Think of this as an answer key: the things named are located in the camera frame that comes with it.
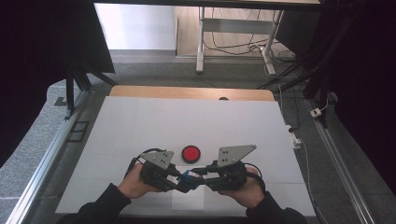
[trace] gray floor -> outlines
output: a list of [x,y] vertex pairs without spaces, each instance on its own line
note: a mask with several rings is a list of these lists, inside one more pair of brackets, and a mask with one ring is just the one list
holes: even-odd
[[[175,58],[167,53],[139,52],[136,54],[135,52],[112,51],[112,57],[117,74],[109,76],[125,85],[256,89],[258,85],[270,79],[263,72],[261,60],[205,59],[205,72],[198,76],[194,73],[194,59]],[[278,71],[284,68],[285,65],[276,67]],[[295,72],[291,76],[297,76],[298,74],[299,72]],[[79,132],[69,134],[69,141],[64,143],[50,170],[50,175],[38,192],[24,223],[54,223],[60,217],[54,215],[54,210],[62,198],[68,178],[73,173],[100,106],[110,90],[110,87],[101,80],[95,77],[91,77],[91,80],[92,91],[88,94],[89,99],[84,112],[78,118],[80,122],[88,122],[87,133],[83,136]],[[278,83],[289,80],[290,78],[281,79],[269,88],[276,89]],[[318,135],[318,130],[309,117],[305,101],[301,97],[303,88],[304,84],[296,86],[296,97],[294,97],[293,90],[283,92],[282,105],[287,123],[292,127],[300,126],[296,135],[303,139],[306,144],[310,183],[316,204],[329,223],[360,223],[327,150]],[[2,212],[0,223],[7,221],[56,134],[65,115],[65,106],[55,106],[54,104],[58,97],[64,96],[64,81],[49,88],[48,101],[42,113],[35,121],[31,131],[26,134],[14,155],[1,168],[0,211]],[[276,95],[276,99],[280,102],[280,95]],[[337,119],[333,112],[335,101],[331,99],[330,102],[327,109],[328,130],[340,149],[347,167],[361,190],[376,222],[396,223],[395,196],[361,151],[359,145]],[[300,125],[298,125],[297,116],[299,116]],[[295,154],[304,179],[307,181],[305,151],[299,149],[295,151]],[[309,218],[308,222],[318,223],[316,218]]]

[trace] table leg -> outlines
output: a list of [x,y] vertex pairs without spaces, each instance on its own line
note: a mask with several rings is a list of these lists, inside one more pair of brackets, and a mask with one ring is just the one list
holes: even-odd
[[261,48],[262,57],[264,58],[264,61],[265,61],[265,67],[267,68],[268,75],[270,75],[270,76],[276,75],[276,71],[275,71],[274,66],[271,62],[270,50],[271,50],[271,46],[272,46],[272,43],[275,38],[277,27],[280,22],[280,18],[282,17],[282,13],[283,13],[283,10],[281,10],[277,13],[276,19],[274,20],[274,23],[273,23],[273,28],[271,30],[271,33],[268,36],[268,42],[265,45],[265,48]]
[[204,22],[205,22],[205,8],[199,7],[199,42],[198,42],[198,52],[197,52],[197,67],[196,73],[202,74],[204,72]]

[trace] wall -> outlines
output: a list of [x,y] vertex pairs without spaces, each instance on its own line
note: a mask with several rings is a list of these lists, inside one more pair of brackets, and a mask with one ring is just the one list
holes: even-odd
[[109,49],[176,49],[173,7],[95,4]]

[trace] person's left hand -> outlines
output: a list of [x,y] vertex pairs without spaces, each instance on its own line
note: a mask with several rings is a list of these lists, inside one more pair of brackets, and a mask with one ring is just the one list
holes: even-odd
[[120,192],[127,198],[140,198],[148,192],[160,192],[160,190],[147,185],[140,176],[143,164],[136,164],[134,169],[119,184]]

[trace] small red object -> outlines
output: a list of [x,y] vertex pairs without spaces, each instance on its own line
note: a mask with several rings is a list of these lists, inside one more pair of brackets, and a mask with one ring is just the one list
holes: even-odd
[[181,151],[181,158],[189,164],[196,163],[201,157],[201,151],[196,146],[187,146]]

